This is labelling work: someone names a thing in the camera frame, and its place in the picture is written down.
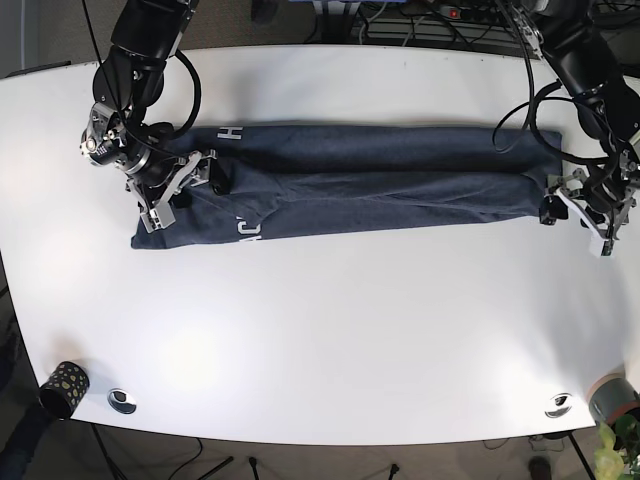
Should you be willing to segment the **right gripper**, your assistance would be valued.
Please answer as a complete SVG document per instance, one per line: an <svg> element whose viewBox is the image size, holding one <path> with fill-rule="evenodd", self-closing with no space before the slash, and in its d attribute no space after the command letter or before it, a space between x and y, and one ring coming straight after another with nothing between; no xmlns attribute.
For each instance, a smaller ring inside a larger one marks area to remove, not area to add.
<svg viewBox="0 0 640 480"><path fill-rule="evenodd" d="M142 127L137 140L118 113L97 102L92 106L80 150L96 166L112 165L127 178L126 190L140 206L140 218L147 233L164 230L175 223L171 206L190 204L189 187L208 184L217 196L231 192L231 181L213 150L171 153L166 142L173 126L160 122Z"/></svg>

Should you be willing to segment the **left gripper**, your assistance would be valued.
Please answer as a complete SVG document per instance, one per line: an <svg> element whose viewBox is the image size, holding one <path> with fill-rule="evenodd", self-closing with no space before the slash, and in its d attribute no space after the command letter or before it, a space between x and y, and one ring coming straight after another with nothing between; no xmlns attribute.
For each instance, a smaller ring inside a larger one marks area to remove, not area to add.
<svg viewBox="0 0 640 480"><path fill-rule="evenodd" d="M573 212L590 231L589 251L596 257L610 257L620 228L636 206L638 190L639 149L624 147L602 168L576 168L566 176L549 176L539 222L555 225Z"/></svg>

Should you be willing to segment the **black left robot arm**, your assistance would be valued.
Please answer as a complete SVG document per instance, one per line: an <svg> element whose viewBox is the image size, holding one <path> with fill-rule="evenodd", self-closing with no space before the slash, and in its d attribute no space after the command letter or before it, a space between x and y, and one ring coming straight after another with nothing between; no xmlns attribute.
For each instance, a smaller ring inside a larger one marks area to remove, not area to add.
<svg viewBox="0 0 640 480"><path fill-rule="evenodd" d="M529 128L545 151L572 163L568 176L548 183L539 219L545 225L575 212L590 230L597 256L612 254L619 229L628 221L639 190L639 96L596 30L589 1L517 1L514 20L556 79L532 99ZM551 145L537 125L537 112L554 92L565 89L584 133L604 154L584 158Z"/></svg>

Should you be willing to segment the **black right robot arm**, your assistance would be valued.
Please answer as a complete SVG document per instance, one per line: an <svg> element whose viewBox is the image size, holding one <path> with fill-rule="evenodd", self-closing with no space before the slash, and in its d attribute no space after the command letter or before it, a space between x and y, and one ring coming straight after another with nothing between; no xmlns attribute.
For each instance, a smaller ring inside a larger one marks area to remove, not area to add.
<svg viewBox="0 0 640 480"><path fill-rule="evenodd" d="M175 221L173 203L187 187L209 185L225 195L229 178L213 150L186 154L169 150L171 141L185 135L198 116L202 85L197 71L180 51L181 38L197 4L194 1L129 1L111 35L111 48L99 57L93 78L95 100L80 150L96 166L112 165L127 178L141 222L149 233ZM147 125L147 109L161 96L164 70L175 57L193 82L193 105L185 123Z"/></svg>

